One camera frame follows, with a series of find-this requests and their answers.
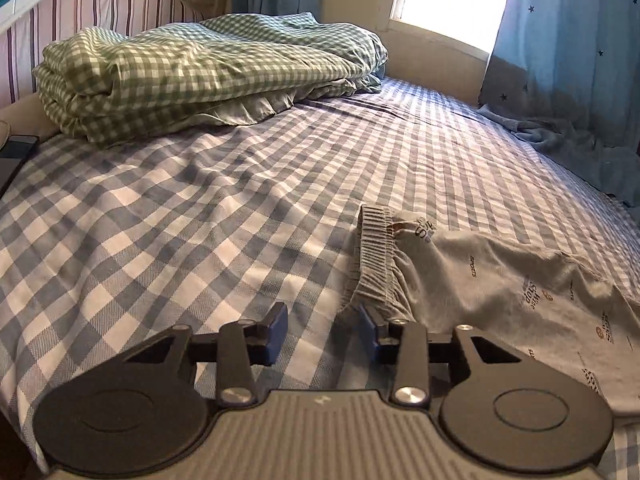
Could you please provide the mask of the striped headboard with teal trim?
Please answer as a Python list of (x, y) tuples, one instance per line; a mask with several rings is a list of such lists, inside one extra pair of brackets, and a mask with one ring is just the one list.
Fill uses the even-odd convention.
[(227, 0), (1, 0), (1, 105), (36, 92), (32, 70), (53, 41), (102, 27), (132, 36), (224, 13)]

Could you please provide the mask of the blue star curtain right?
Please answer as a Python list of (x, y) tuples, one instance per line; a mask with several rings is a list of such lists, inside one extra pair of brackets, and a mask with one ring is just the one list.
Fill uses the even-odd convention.
[(639, 213), (639, 0), (506, 0), (480, 114)]

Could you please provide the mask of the blue white checkered bedsheet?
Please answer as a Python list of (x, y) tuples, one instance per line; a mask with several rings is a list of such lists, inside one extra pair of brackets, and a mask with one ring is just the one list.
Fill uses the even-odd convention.
[[(363, 205), (559, 249), (639, 303), (623, 204), (399, 81), (110, 150), (59, 134), (1, 200), (1, 409), (46, 477), (638, 477), (639, 414), (471, 325), (423, 325), (431, 402), (388, 402), (346, 296)], [(277, 302), (259, 402), (219, 406), (221, 327)]]

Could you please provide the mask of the grey printed pants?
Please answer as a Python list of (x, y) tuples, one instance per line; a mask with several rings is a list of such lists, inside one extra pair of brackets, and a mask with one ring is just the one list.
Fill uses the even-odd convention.
[(639, 304), (581, 258), (363, 205), (346, 296), (432, 333), (466, 324), (639, 414)]

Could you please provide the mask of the black smartphone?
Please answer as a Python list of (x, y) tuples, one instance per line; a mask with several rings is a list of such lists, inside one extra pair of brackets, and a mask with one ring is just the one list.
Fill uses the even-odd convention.
[(0, 152), (0, 196), (4, 195), (38, 144), (38, 136), (8, 136)]

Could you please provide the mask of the green checkered folded quilt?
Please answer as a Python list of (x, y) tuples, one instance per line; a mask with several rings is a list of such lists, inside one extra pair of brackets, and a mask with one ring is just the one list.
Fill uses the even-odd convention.
[(250, 126), (306, 99), (375, 93), (378, 35), (309, 13), (224, 14), (124, 36), (91, 27), (49, 44), (35, 68), (47, 116), (100, 148), (197, 124)]

